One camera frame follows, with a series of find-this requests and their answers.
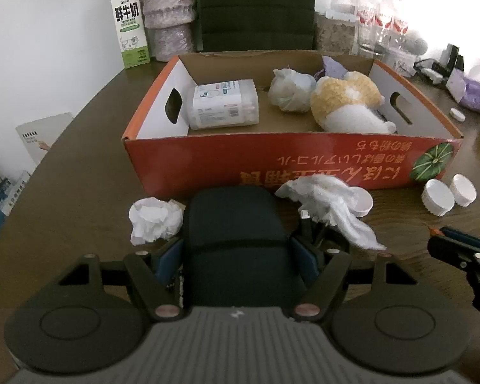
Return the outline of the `small white bottle cap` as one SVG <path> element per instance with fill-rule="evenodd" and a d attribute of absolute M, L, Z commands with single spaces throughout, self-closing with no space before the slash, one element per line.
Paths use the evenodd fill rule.
<path fill-rule="evenodd" d="M 451 108 L 449 113 L 458 122 L 464 122 L 466 119 L 466 116 L 456 108 Z"/>

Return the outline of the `crumpled white tissue ball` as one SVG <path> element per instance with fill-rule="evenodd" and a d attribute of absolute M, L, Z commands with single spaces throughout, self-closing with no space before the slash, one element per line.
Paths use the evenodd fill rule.
<path fill-rule="evenodd" d="M 175 200 L 165 202 L 151 197 L 136 201 L 128 212 L 132 223 L 132 245 L 144 245 L 175 237 L 184 222 L 185 206 Z"/>

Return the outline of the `blue white box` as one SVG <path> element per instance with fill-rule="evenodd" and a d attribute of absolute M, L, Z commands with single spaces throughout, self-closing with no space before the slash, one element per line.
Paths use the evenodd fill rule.
<path fill-rule="evenodd" d="M 30 173 L 23 171 L 17 180 L 10 181 L 4 178 L 0 183 L 0 231 L 19 196 L 30 180 Z"/>

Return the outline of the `green white milk carton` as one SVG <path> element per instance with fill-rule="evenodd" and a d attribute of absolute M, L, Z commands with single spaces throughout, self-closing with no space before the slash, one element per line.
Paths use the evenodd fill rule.
<path fill-rule="evenodd" d="M 116 33 L 125 68 L 151 61 L 140 0 L 111 0 Z"/>

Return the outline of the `plastic bag bundle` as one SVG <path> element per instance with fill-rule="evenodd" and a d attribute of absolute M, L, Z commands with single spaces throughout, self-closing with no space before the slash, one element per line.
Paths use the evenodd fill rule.
<path fill-rule="evenodd" d="M 269 102 L 284 113 L 305 114 L 310 110 L 310 97 L 316 88 L 316 80 L 308 74 L 291 68 L 274 69 L 269 86 Z"/>

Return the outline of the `white jar lid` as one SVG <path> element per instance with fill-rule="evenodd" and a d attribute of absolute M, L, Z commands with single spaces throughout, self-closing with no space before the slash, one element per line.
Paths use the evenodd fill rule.
<path fill-rule="evenodd" d="M 359 186 L 350 186 L 348 191 L 347 205 L 349 210 L 358 219 L 367 216 L 374 206 L 371 194 Z"/>
<path fill-rule="evenodd" d="M 477 198 L 477 191 L 469 178 L 457 173 L 452 177 L 450 190 L 454 196 L 455 203 L 461 207 L 468 207 Z"/>
<path fill-rule="evenodd" d="M 429 180 L 421 194 L 421 201 L 426 209 L 436 217 L 443 217 L 455 205 L 450 188 L 440 180 Z"/>

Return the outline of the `white cloth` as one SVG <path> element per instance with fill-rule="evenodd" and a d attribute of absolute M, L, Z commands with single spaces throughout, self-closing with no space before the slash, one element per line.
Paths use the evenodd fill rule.
<path fill-rule="evenodd" d="M 325 174 L 302 176 L 276 190 L 279 198 L 301 204 L 316 223 L 336 227 L 352 245 L 364 250 L 386 251 L 369 225 L 358 219 L 352 209 L 356 196 L 352 188 L 338 178 Z"/>

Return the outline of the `yellow white plush toy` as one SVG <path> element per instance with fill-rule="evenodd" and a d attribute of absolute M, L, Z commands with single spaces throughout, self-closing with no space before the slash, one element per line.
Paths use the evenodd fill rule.
<path fill-rule="evenodd" d="M 319 79 L 310 96 L 310 111 L 327 133 L 396 133 L 395 123 L 376 113 L 384 103 L 385 97 L 368 76 L 349 71 L 341 79 Z"/>

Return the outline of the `pack of water bottles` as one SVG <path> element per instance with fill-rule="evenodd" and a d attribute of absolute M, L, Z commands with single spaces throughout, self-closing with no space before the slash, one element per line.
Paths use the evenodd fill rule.
<path fill-rule="evenodd" d="M 403 0 L 331 0 L 330 12 L 341 19 L 356 20 L 360 27 L 380 27 L 387 34 L 388 48 L 400 48 L 408 32 L 407 13 Z"/>

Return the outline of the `white jar lid right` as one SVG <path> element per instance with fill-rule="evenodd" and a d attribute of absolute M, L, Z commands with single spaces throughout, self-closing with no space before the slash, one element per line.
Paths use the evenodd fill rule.
<path fill-rule="evenodd" d="M 477 191 L 469 178 L 457 173 L 452 177 L 450 190 L 454 196 L 455 203 L 461 207 L 468 207 L 477 198 Z"/>

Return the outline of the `grey textured vase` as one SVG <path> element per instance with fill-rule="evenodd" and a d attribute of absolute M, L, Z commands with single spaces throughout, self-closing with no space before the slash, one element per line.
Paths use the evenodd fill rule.
<path fill-rule="evenodd" d="M 196 20 L 196 0 L 142 0 L 145 28 L 157 61 L 195 50 L 191 24 Z"/>

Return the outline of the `orange cardboard box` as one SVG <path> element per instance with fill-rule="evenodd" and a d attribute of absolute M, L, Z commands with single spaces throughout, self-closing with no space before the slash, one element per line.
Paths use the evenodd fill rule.
<path fill-rule="evenodd" d="M 124 147 L 146 193 L 184 198 L 214 186 L 277 188 L 288 180 L 329 174 L 366 189 L 414 182 L 419 161 L 439 177 L 457 154 L 462 133 L 409 80 L 381 61 L 344 55 L 339 62 L 369 76 L 386 99 L 407 101 L 406 112 L 390 103 L 383 117 L 393 134 L 326 133 L 311 115 L 285 114 L 267 98 L 274 70 L 317 72 L 321 55 L 311 50 L 191 53 L 172 58 L 147 91 L 123 135 Z M 255 126 L 194 131 L 184 101 L 199 84 L 251 79 L 260 121 Z"/>

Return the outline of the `black stand device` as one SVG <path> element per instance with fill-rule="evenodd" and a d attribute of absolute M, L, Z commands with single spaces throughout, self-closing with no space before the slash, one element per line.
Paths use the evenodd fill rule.
<path fill-rule="evenodd" d="M 448 72 L 452 72 L 454 69 L 464 71 L 464 57 L 460 54 L 460 49 L 453 44 L 446 45 L 446 49 L 440 56 L 440 64 Z"/>

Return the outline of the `white jar lid middle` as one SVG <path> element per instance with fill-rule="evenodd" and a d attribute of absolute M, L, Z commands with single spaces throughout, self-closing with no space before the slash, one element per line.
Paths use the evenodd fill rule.
<path fill-rule="evenodd" d="M 455 205 L 450 188 L 440 180 L 429 180 L 421 194 L 421 201 L 426 209 L 436 217 L 443 217 Z"/>

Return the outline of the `purple tissue pack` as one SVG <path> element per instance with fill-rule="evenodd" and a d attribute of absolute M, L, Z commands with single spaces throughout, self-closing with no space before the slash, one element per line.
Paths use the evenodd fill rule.
<path fill-rule="evenodd" d="M 480 82 L 454 68 L 446 81 L 446 89 L 461 107 L 480 113 Z"/>

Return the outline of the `wet wipes pack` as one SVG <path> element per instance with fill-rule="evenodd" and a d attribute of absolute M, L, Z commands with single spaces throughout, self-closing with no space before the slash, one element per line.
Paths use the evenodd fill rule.
<path fill-rule="evenodd" d="M 184 108 L 192 130 L 259 123 L 259 101 L 253 80 L 196 85 L 188 93 Z"/>

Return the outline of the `black paper shopping bag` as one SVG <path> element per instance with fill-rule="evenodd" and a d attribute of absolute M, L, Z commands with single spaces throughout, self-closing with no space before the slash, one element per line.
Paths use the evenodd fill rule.
<path fill-rule="evenodd" d="M 203 50 L 311 50 L 315 0 L 197 0 Z"/>

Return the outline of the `purple item in box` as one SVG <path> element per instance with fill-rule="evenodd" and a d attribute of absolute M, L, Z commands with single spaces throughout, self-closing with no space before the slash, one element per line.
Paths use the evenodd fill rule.
<path fill-rule="evenodd" d="M 335 61 L 330 56 L 323 56 L 323 67 L 314 74 L 315 80 L 318 82 L 322 77 L 332 77 L 335 79 L 342 79 L 347 74 L 348 70 L 343 65 Z"/>

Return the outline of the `white leaning board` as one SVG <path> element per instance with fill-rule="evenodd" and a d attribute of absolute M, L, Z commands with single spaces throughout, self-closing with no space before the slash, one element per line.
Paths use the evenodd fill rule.
<path fill-rule="evenodd" d="M 72 121 L 71 113 L 63 113 L 21 124 L 16 131 L 34 163 L 39 165 Z"/>

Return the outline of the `clear glass cup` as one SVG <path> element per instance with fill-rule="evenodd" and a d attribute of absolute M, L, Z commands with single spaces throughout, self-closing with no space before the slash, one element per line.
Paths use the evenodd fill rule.
<path fill-rule="evenodd" d="M 358 54 L 367 58 L 382 59 L 388 50 L 386 32 L 376 27 L 362 26 L 358 30 Z"/>

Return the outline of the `black pouch bag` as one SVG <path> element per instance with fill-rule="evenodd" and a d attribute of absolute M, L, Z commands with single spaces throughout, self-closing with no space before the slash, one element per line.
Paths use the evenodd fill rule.
<path fill-rule="evenodd" d="M 256 186 L 197 193 L 184 211 L 182 237 L 187 309 L 293 308 L 324 266 L 314 245 L 286 234 L 273 198 Z"/>

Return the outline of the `white jar lid left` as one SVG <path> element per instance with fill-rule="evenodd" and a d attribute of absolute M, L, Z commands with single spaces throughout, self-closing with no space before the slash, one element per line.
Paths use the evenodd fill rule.
<path fill-rule="evenodd" d="M 358 219 L 367 216 L 374 206 L 371 194 L 359 186 L 350 186 L 348 191 L 347 205 L 349 210 Z"/>

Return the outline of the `grey speckled container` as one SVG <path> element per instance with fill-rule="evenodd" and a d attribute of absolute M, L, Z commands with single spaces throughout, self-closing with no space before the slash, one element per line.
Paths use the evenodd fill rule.
<path fill-rule="evenodd" d="M 329 19 L 315 13 L 314 46 L 322 54 L 351 55 L 356 41 L 356 24 L 350 21 Z"/>

